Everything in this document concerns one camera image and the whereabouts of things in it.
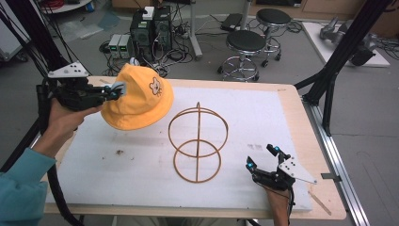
human hand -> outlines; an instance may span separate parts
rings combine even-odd
[[[64,143],[73,136],[73,131],[84,121],[84,117],[96,113],[101,106],[83,111],[71,111],[54,98],[52,100],[47,130],[33,147],[38,153],[55,157]]]
[[[267,199],[272,208],[275,226],[288,226],[288,202],[290,200],[288,189],[280,191],[268,186],[264,186],[263,188],[266,190]]]

round stool seat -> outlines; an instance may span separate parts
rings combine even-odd
[[[291,17],[281,10],[264,8],[256,13],[256,20],[263,25],[285,26],[291,22]]]
[[[248,30],[231,32],[227,36],[226,43],[229,48],[246,55],[259,54],[266,45],[264,38]]]

white board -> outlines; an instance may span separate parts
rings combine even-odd
[[[324,24],[316,24],[316,23],[302,23],[305,27],[306,34],[311,39],[311,43],[313,47],[316,49],[317,54],[320,58],[323,59],[323,62],[327,63],[329,58],[332,56],[332,53],[335,51],[336,45],[331,42],[331,40],[322,40],[319,37],[320,29],[323,28]],[[390,63],[380,55],[377,50],[374,50],[373,53],[375,56],[370,58],[365,64],[361,67],[377,67],[377,68],[386,68],[390,66]],[[345,66],[354,66],[350,62],[346,62]]]
[[[296,156],[278,94],[275,91],[198,88],[174,88],[174,94],[168,114],[143,129],[116,130],[100,113],[85,118],[58,170],[67,203],[269,208],[263,188],[252,182],[245,165],[250,156],[259,169],[275,171],[278,159],[266,149],[268,143]],[[214,110],[229,125],[228,141],[220,151],[220,172],[202,184],[186,182],[177,174],[173,168],[175,150],[168,139],[171,119],[180,111],[195,107],[197,102],[201,107]],[[173,123],[171,134],[178,145],[196,135],[194,118],[187,116]],[[201,115],[201,138],[218,146],[225,136],[221,120]],[[217,158],[213,159],[200,165],[201,173],[214,172]],[[192,160],[186,158],[180,163],[190,168]],[[311,210],[305,183],[297,181],[294,189],[295,211]],[[51,194],[47,201],[54,202]]]

black stand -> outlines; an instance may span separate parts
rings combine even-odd
[[[331,136],[329,126],[332,98],[338,73],[345,65],[346,61],[356,53],[361,41],[390,2],[391,0],[367,0],[355,21],[338,44],[331,58],[326,63],[326,66],[319,73],[295,84],[296,89],[302,89],[314,83],[311,90],[303,96],[303,101],[310,103],[310,105],[319,105],[320,98],[326,93],[323,112],[323,128],[328,136]]]

teal sleeve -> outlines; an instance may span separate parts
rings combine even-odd
[[[9,171],[0,174],[0,225],[39,223],[47,195],[47,183],[40,180],[55,163],[27,148]]]

